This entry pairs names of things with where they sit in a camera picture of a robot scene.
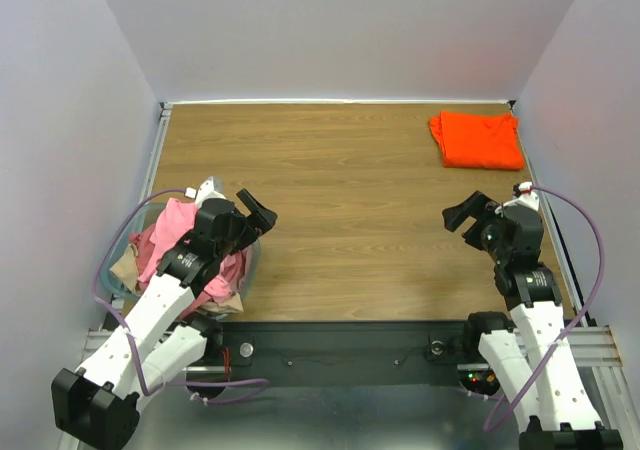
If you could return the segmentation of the light pink t shirt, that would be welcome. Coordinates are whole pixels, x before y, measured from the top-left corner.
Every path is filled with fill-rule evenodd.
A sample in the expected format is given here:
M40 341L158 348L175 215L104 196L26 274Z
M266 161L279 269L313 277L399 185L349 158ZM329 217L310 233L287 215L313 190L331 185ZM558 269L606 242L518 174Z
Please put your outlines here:
M155 230L151 240L156 245L151 262L142 273L142 281L149 284L152 275L156 272L162 256L172 248L178 240L194 227L197 206L194 203L181 202L176 198L170 198L164 210L155 222Z

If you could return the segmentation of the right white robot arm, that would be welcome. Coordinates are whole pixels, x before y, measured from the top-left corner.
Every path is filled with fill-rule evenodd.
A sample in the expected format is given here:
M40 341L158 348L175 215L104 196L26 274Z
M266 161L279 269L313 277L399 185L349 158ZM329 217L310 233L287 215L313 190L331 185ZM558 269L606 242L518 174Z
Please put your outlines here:
M443 210L450 232L473 219L462 237L491 257L508 309L471 314L460 348L472 360L484 359L497 378L520 448L621 449L620 432L604 425L587 395L568 340L577 323L565 322L556 278L540 260L539 190L517 184L505 203L476 191Z

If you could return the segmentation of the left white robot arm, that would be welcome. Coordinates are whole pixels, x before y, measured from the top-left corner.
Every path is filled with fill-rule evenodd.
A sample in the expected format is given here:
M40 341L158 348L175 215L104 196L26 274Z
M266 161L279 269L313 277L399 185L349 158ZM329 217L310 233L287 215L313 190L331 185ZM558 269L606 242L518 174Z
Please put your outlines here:
M182 192L196 206L193 226L162 255L129 314L114 316L119 325L106 341L51 383L56 427L95 449L124 448L143 409L167 387L183 386L191 399L214 405L204 390L248 387L256 396L269 384L264 378L233 381L228 368L218 381L178 378L191 363L221 356L218 321L195 307L224 259L256 242L278 218L246 189L237 196L247 210L239 211L212 179Z

